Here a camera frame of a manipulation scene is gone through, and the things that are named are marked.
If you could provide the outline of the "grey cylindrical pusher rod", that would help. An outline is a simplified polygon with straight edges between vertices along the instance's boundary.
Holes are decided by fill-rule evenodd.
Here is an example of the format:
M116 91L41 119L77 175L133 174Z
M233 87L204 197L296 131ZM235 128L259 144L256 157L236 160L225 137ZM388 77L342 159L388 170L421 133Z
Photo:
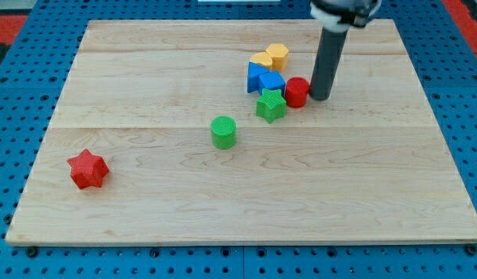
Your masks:
M325 101L330 97L346 37L347 30L333 32L322 28L310 81L311 98Z

